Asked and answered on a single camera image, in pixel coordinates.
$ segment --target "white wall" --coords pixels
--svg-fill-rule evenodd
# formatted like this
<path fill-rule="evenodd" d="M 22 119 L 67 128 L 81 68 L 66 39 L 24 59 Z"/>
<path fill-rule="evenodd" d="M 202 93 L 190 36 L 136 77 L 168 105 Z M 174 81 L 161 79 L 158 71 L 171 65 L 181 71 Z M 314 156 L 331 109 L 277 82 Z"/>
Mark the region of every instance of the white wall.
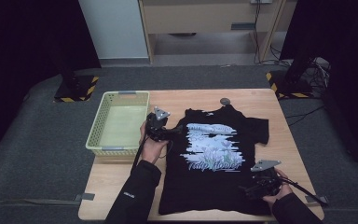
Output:
<path fill-rule="evenodd" d="M 138 0 L 79 0 L 99 59 L 148 58 Z"/>

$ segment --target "plastic basket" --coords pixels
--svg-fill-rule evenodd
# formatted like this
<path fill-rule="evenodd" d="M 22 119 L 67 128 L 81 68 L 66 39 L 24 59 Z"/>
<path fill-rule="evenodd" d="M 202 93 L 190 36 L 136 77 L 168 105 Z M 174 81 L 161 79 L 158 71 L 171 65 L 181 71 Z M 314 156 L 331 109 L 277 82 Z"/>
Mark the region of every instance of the plastic basket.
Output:
<path fill-rule="evenodd" d="M 86 148 L 97 156 L 135 156 L 149 108 L 148 91 L 108 91 L 103 94 Z"/>

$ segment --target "human hand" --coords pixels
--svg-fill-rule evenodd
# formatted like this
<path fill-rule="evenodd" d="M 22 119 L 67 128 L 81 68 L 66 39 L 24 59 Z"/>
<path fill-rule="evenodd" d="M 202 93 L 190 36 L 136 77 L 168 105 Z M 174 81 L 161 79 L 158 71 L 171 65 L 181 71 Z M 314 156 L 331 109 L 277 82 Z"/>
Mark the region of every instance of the human hand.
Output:
<path fill-rule="evenodd" d="M 287 175 L 282 171 L 282 170 L 279 170 L 277 168 L 275 168 L 275 171 L 278 173 L 278 175 L 280 175 L 281 177 L 283 178 L 288 178 Z M 283 198 L 284 196 L 290 194 L 290 193 L 293 193 L 292 189 L 290 188 L 289 184 L 288 183 L 285 183 L 285 182 L 282 182 L 282 185 L 281 185 L 281 190 L 278 192 L 277 195 L 274 195 L 274 196 L 264 196 L 263 197 L 263 200 L 265 202 L 268 203 L 269 207 L 271 208 L 272 205 L 275 203 L 275 201 L 277 200 L 280 200 L 281 198 Z"/>
<path fill-rule="evenodd" d="M 141 139 L 139 140 L 139 145 L 142 144 L 144 140 L 146 122 L 142 124 L 141 131 Z M 161 154 L 161 150 L 167 146 L 168 141 L 159 141 L 156 142 L 153 139 L 147 138 L 144 144 L 144 149 L 142 150 L 141 158 L 144 161 L 148 161 L 152 164 L 155 164 L 158 160 L 159 155 Z"/>

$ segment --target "graphic print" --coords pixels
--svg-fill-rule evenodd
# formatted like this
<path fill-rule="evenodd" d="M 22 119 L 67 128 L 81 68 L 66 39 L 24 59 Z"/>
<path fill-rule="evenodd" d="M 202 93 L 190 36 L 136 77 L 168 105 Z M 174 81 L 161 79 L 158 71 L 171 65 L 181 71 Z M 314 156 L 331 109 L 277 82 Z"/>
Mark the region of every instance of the graphic print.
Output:
<path fill-rule="evenodd" d="M 237 131 L 222 124 L 187 124 L 189 146 L 186 154 L 188 169 L 233 172 L 245 161 L 241 152 L 228 138 Z"/>

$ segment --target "black backdrop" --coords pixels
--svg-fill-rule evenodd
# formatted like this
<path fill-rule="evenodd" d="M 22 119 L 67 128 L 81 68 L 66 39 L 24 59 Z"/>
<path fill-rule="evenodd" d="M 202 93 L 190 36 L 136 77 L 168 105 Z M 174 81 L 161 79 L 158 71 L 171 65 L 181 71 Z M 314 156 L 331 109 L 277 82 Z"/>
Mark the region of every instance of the black backdrop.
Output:
<path fill-rule="evenodd" d="M 78 1 L 0 0 L 0 140 L 28 90 L 60 73 L 52 57 L 73 71 L 101 67 Z"/>
<path fill-rule="evenodd" d="M 304 54 L 330 62 L 324 102 L 348 152 L 358 160 L 358 1 L 298 0 L 281 59 Z"/>

